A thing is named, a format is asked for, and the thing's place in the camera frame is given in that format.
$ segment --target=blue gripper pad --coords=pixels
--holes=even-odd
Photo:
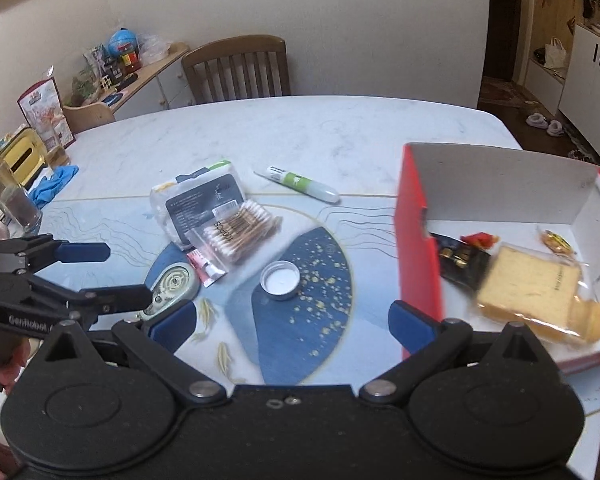
[[[196,305],[193,301],[177,303],[158,316],[161,319],[154,318],[155,322],[153,319],[150,321],[154,324],[147,335],[173,354],[196,331]]]
[[[433,342],[440,323],[403,301],[394,301],[389,307],[389,332],[413,355]]]

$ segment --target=tin lid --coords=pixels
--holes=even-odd
[[[298,290],[300,270],[291,262],[280,260],[266,266],[260,275],[260,286],[272,298],[281,298]]]

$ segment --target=bread slice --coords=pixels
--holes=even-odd
[[[501,310],[499,317],[522,315],[540,325],[568,330],[580,279],[579,266],[503,246],[478,292],[477,303],[491,311]]]

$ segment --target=chair backrest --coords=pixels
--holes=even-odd
[[[186,54],[182,67],[196,104],[291,95],[286,44],[275,36],[214,41]]]
[[[62,112],[72,134],[79,134],[84,130],[91,130],[116,121],[111,108],[104,103],[92,103],[78,108],[63,106]]]

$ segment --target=doorway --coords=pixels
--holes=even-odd
[[[518,50],[521,9],[522,0],[489,0],[484,76],[511,81]]]

